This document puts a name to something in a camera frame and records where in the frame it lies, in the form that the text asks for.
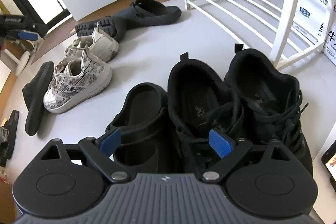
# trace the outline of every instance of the black sneaker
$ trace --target black sneaker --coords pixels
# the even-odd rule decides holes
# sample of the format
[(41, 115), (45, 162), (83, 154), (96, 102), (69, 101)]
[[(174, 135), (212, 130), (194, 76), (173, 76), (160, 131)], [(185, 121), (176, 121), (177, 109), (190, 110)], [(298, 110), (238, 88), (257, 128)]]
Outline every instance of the black sneaker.
[(114, 162), (131, 174), (178, 173), (179, 158), (174, 149), (173, 125), (168, 116), (167, 93), (158, 85), (141, 83), (130, 90), (124, 106), (107, 126), (96, 145), (107, 156), (103, 141), (117, 128), (121, 145)]
[(242, 50), (236, 44), (235, 51), (224, 83), (238, 94), (245, 108), (248, 138), (254, 144), (281, 140), (312, 174), (310, 151), (301, 131), (299, 81), (278, 72), (258, 50)]
[(0, 127), (0, 166), (2, 167), (6, 167), (7, 160), (13, 155), (19, 114), (19, 111), (13, 110), (9, 120)]
[(164, 6), (156, 0), (135, 0), (130, 7), (113, 16), (127, 20), (127, 30), (157, 25), (169, 25), (176, 22), (182, 12), (176, 6)]
[(42, 64), (34, 78), (22, 89), (28, 115), (26, 119), (26, 132), (34, 136), (39, 129), (44, 111), (43, 96), (53, 79), (54, 63), (49, 61)]
[(78, 23), (76, 25), (76, 33), (78, 37), (92, 35), (93, 30), (97, 27), (97, 22), (102, 30), (119, 42), (125, 35), (127, 30), (127, 22), (116, 16), (106, 16), (93, 21)]
[(184, 172), (197, 177), (220, 159), (209, 145), (210, 131), (232, 139), (245, 136), (238, 96), (212, 68), (189, 59), (187, 52), (169, 75), (168, 111), (179, 137)]

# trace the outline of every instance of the blue pad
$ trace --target blue pad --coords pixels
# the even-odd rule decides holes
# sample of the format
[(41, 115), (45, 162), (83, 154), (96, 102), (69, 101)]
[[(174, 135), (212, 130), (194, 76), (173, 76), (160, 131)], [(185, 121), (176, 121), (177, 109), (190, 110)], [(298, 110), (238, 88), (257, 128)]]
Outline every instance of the blue pad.
[(216, 129), (209, 131), (209, 144), (221, 159), (236, 146), (236, 142), (233, 139), (223, 133), (219, 133)]
[(110, 135), (100, 142), (99, 150), (110, 157), (121, 144), (121, 132), (117, 128)]
[(24, 31), (19, 32), (17, 36), (20, 39), (25, 39), (25, 40), (30, 40), (30, 41), (36, 41), (37, 39), (39, 39), (39, 36), (36, 33), (24, 32)]

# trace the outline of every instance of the black slipper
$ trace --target black slipper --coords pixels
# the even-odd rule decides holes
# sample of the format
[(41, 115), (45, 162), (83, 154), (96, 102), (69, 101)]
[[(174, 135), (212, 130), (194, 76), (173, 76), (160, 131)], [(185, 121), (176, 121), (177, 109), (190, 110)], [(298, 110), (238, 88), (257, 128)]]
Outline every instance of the black slipper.
[(7, 160), (13, 155), (19, 114), (19, 111), (13, 110), (9, 120), (0, 127), (0, 166), (2, 167), (6, 166)]
[(53, 79), (53, 71), (53, 62), (43, 63), (35, 77), (22, 89), (23, 98), (28, 109), (25, 129), (30, 136), (34, 136), (39, 129), (44, 111), (43, 96)]
[(114, 16), (118, 16), (127, 20), (127, 30), (169, 25), (176, 22), (182, 12), (176, 6), (164, 6), (156, 0), (135, 0), (130, 7), (123, 9)]
[(77, 36), (84, 37), (87, 35), (92, 35), (93, 29), (97, 27), (97, 22), (99, 23), (102, 30), (113, 37), (117, 42), (119, 42), (124, 37), (127, 30), (127, 23), (125, 19), (115, 16), (106, 16), (101, 19), (77, 24)]
[(105, 154), (108, 151), (104, 151), (102, 143), (117, 128), (121, 131), (121, 145), (113, 154), (114, 162), (126, 171), (178, 173), (179, 157), (172, 141), (167, 93), (160, 86), (141, 83), (130, 90), (121, 112), (96, 140)]

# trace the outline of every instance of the blue logo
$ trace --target blue logo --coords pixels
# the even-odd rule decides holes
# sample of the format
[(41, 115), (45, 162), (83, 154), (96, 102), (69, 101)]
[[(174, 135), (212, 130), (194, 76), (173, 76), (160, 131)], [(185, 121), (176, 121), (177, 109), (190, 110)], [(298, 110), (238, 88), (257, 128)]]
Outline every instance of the blue logo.
[(300, 7), (300, 13), (305, 17), (310, 17), (310, 12), (308, 12), (305, 8)]

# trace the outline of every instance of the phone screen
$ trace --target phone screen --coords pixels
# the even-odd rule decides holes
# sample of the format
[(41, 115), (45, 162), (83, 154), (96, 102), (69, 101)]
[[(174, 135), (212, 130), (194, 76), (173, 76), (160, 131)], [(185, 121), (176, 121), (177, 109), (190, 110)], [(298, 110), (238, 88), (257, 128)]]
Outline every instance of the phone screen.
[(331, 157), (331, 159), (325, 164), (325, 166), (328, 168), (329, 172), (336, 180), (336, 154)]

